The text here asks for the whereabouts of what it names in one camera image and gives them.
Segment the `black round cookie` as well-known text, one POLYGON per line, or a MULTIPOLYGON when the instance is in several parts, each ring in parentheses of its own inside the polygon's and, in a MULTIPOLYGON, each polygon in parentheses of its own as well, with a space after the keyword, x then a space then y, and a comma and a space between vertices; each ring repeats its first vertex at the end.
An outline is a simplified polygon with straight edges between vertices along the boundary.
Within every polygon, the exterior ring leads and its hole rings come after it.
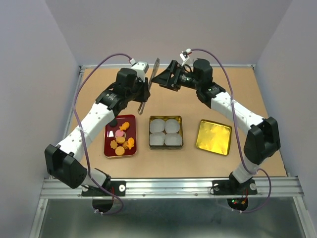
POLYGON ((111 126, 111 127, 116 127, 117 126, 117 120, 113 120, 113 121, 111 121, 110 123, 109 123, 109 125, 111 126))

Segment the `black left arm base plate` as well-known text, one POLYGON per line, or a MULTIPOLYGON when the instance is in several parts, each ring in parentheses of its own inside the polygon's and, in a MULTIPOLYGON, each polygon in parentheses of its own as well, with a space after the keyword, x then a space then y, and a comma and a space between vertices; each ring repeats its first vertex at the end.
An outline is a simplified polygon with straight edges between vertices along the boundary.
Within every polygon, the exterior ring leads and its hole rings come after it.
MULTIPOLYGON (((125 180, 112 180, 110 182, 110 185, 106 186, 106 189, 108 192, 118 196, 118 197, 124 197, 126 194, 126 181, 125 180)), ((109 194, 103 192, 98 187, 93 186, 85 186, 82 187, 81 196, 83 197, 104 197, 109 196, 109 194)))

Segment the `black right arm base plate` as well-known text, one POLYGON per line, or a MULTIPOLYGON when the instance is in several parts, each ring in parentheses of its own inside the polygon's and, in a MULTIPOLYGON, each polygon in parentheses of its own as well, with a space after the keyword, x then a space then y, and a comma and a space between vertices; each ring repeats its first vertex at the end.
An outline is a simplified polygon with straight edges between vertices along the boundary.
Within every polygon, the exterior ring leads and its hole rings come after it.
POLYGON ((215 196, 225 195, 256 195, 258 193, 256 183, 250 179, 244 183, 234 182, 229 179, 216 179, 212 181, 210 194, 215 196))

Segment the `metal tongs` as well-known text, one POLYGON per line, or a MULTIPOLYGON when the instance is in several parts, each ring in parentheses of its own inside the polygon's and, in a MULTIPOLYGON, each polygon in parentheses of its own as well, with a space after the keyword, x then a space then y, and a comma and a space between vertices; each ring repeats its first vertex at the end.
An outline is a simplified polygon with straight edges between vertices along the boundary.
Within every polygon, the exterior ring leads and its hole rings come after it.
MULTIPOLYGON (((149 79, 148 91, 151 90, 152 80, 153 80, 153 78, 154 78, 154 77, 156 76, 156 74, 157 74, 157 71, 158 71, 158 69, 159 69, 159 65, 160 65, 160 59, 157 58, 156 61, 155 61, 155 63, 154 63, 154 66, 153 66, 153 70, 152 70, 151 77, 150 77, 150 79, 149 79)), ((142 115, 142 114, 143 114, 143 111, 144 111, 146 102, 147 102, 147 101, 142 102, 142 103, 140 104, 140 106, 139 106, 139 108, 138 108, 138 114, 139 114, 139 115, 142 115)))

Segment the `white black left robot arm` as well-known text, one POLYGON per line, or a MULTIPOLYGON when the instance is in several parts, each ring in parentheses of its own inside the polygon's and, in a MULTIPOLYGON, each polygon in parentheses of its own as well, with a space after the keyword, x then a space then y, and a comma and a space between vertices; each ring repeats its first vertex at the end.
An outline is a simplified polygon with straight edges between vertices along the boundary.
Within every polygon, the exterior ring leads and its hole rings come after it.
POLYGON ((44 154, 51 176, 70 188, 83 185, 93 187, 98 195, 110 192, 110 176, 91 166, 84 167, 80 162, 96 136, 130 101, 147 101, 150 96, 146 77, 148 68, 145 62, 137 62, 130 68, 120 69, 115 82, 96 98, 77 127, 57 145, 47 146, 44 154))

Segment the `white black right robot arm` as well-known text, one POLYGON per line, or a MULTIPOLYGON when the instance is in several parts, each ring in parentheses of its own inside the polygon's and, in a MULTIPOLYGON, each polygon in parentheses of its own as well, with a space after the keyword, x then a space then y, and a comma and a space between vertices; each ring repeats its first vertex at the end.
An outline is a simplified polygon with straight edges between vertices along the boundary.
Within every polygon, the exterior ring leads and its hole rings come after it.
POLYGON ((225 116, 235 128, 245 133, 245 144, 238 147, 242 161, 228 180, 217 182, 220 192, 236 194, 247 188, 246 183, 256 174, 261 163, 280 149, 278 123, 273 117, 265 119, 232 99, 223 87, 213 81, 212 72, 212 66, 206 59, 195 60, 192 71, 172 60, 162 73, 152 78, 152 82, 173 91, 182 86, 194 89, 202 103, 225 116))

